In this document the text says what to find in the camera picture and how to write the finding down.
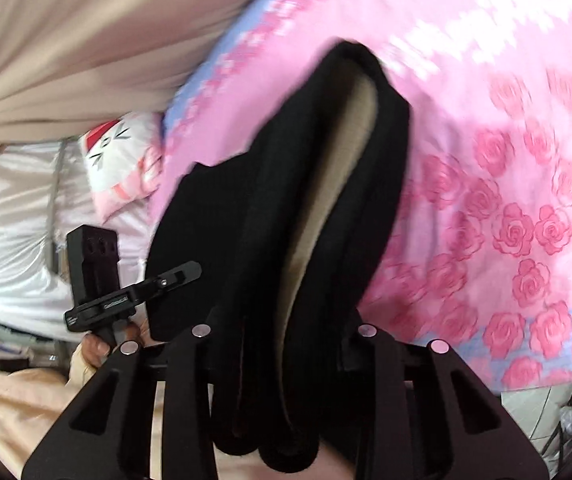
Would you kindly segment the cream left sleeve forearm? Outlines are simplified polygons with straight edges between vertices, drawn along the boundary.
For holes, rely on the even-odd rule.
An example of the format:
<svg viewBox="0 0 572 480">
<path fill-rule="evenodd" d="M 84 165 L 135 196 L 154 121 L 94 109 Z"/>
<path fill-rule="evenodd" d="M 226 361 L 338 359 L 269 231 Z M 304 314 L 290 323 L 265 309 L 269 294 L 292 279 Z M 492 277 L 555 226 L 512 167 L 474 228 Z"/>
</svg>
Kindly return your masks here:
<svg viewBox="0 0 572 480">
<path fill-rule="evenodd" d="M 0 372 L 0 461 L 15 476 L 74 396 L 96 373 L 81 348 L 63 378 L 48 368 Z"/>
</svg>

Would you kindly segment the person left hand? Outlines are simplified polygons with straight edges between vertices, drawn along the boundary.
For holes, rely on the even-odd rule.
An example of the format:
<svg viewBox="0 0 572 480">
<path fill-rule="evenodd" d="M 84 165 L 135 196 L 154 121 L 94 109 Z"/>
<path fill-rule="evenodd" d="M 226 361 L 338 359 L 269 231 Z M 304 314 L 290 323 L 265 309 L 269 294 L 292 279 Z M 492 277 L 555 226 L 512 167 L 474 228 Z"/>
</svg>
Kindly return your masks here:
<svg viewBox="0 0 572 480">
<path fill-rule="evenodd" d="M 141 343 L 140 328 L 137 324 L 129 322 L 124 330 L 125 339 Z M 95 334 L 86 334 L 80 343 L 80 353 L 84 360 L 95 368 L 100 367 L 108 359 L 111 347 L 106 341 Z"/>
</svg>

